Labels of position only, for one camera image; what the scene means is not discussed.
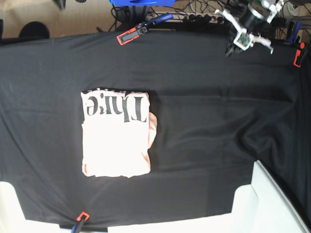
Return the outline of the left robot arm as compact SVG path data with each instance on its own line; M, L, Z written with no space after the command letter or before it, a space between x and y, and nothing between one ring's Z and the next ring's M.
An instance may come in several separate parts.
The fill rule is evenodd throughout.
M265 23L270 24L283 5L282 0L252 0L240 17L233 16L227 9L215 10L215 14L231 23L225 55L229 57L241 53L252 48L255 43L265 46L272 54L272 42L261 35L259 28Z

